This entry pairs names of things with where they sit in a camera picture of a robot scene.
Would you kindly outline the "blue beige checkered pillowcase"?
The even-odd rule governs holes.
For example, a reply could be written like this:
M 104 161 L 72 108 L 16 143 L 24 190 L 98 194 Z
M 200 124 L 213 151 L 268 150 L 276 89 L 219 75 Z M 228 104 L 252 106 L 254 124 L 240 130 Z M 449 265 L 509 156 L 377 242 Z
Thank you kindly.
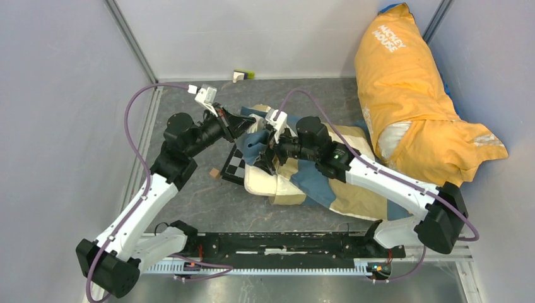
M 240 114 L 243 108 L 265 113 L 270 110 L 267 105 L 255 105 L 242 107 Z M 297 161 L 298 172 L 291 177 L 291 182 L 307 196 L 301 205 L 323 206 L 340 215 L 370 221 L 399 220 L 411 215 L 403 207 L 371 190 L 322 175 L 311 161 Z

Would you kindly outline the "cream white pillow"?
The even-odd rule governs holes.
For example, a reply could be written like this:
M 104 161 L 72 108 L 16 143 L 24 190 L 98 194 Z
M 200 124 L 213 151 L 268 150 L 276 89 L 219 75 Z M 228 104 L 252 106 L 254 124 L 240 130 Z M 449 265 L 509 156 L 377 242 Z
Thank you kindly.
M 248 193 L 267 196 L 275 205 L 300 205 L 305 201 L 306 194 L 301 191 L 291 177 L 298 172 L 298 161 L 288 159 L 284 165 L 276 164 L 276 172 L 269 174 L 253 163 L 259 159 L 262 146 L 259 142 L 259 132 L 263 130 L 265 112 L 243 108 L 242 114 L 255 118 L 253 124 L 237 143 L 237 148 L 243 153 L 245 160 L 244 186 Z

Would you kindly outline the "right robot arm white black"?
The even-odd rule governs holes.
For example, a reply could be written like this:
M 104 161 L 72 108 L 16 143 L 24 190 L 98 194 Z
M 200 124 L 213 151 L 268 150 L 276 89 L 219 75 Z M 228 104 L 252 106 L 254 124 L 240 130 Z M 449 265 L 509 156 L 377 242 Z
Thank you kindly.
M 462 229 L 469 224 L 460 189 L 446 182 L 442 186 L 427 183 L 388 169 L 365 156 L 345 141 L 334 141 L 318 117 L 298 120 L 296 133 L 287 126 L 277 110 L 259 121 L 261 149 L 256 163 L 275 173 L 276 163 L 289 159 L 312 166 L 323 179 L 360 187 L 401 206 L 411 216 L 397 220 L 377 220 L 367 231 L 366 253 L 383 256 L 390 248 L 422 244 L 440 254 L 450 254 Z

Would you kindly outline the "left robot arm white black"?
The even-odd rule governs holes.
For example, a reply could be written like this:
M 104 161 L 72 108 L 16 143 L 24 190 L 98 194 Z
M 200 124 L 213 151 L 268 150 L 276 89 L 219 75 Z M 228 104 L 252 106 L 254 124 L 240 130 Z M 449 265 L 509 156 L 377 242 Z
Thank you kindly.
M 95 240 L 83 239 L 76 247 L 90 302 L 95 301 L 91 296 L 95 285 L 105 291 L 101 302 L 111 296 L 121 298 L 157 262 L 175 253 L 191 257 L 197 252 L 194 229 L 184 223 L 173 223 L 158 235 L 139 240 L 197 169 L 194 157 L 220 139 L 235 141 L 255 122 L 255 118 L 232 114 L 219 104 L 205 109 L 199 123 L 184 112 L 168 119 L 160 154 L 151 167 L 144 166 L 146 180 L 140 190 Z

